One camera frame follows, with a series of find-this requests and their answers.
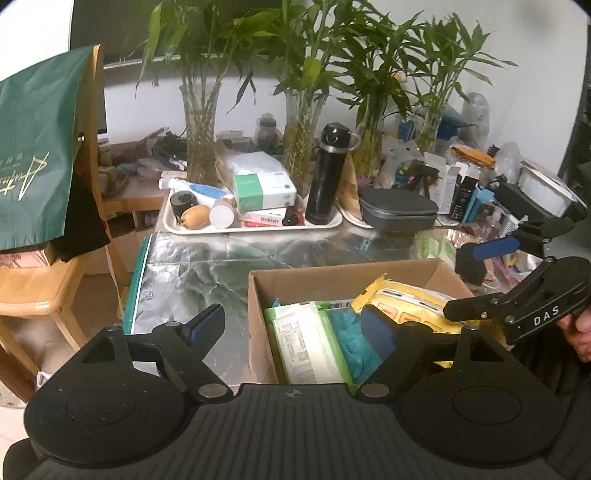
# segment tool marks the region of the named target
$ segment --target human hand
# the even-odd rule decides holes
[[[568,315],[556,322],[564,333],[566,341],[574,347],[582,362],[591,362],[591,308],[577,319]]]

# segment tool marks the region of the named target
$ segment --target green and white box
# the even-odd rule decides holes
[[[233,187],[240,212],[289,207],[296,202],[296,187],[284,171],[234,175]]]

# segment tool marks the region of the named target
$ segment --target glass vase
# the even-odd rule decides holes
[[[441,125],[446,104],[447,102],[442,105],[433,103],[427,111],[425,123],[423,123],[423,128],[417,137],[418,149],[423,154],[433,150],[437,138],[437,131],[439,130],[439,125]]]
[[[218,83],[180,86],[187,125],[187,180],[192,183],[217,185],[213,135],[219,89]]]
[[[285,92],[287,122],[285,124],[283,165],[299,194],[309,170],[316,124],[326,95],[304,90]]]
[[[365,117],[359,126],[359,146],[353,152],[355,173],[360,176],[371,176],[379,168],[382,156],[382,132],[384,131],[384,112],[388,104],[387,98],[368,98]]]

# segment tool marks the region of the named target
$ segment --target jar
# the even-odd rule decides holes
[[[99,138],[99,165],[101,167],[111,167],[113,165],[113,158],[111,156],[111,144],[109,137]]]
[[[275,154],[280,143],[280,134],[277,130],[277,120],[272,116],[263,115],[259,120],[259,128],[256,133],[256,146],[268,154]]]

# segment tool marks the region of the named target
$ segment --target black thermos bottle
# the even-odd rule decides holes
[[[318,160],[306,206],[306,220],[310,223],[326,225],[330,221],[350,141],[351,130],[340,123],[328,124],[322,130]]]

